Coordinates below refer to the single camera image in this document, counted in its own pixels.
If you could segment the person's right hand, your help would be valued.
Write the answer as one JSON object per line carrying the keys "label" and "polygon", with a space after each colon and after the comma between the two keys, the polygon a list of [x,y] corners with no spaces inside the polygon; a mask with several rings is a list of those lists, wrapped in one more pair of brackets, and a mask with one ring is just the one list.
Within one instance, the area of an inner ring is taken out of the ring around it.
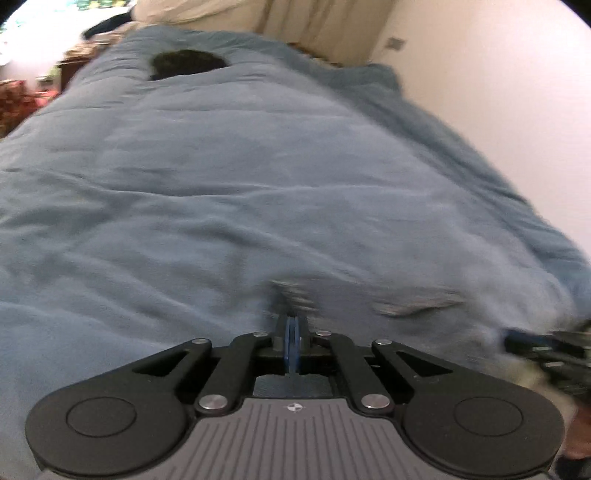
{"label": "person's right hand", "polygon": [[589,406],[578,407],[568,428],[563,453],[579,460],[591,456],[591,410]]}

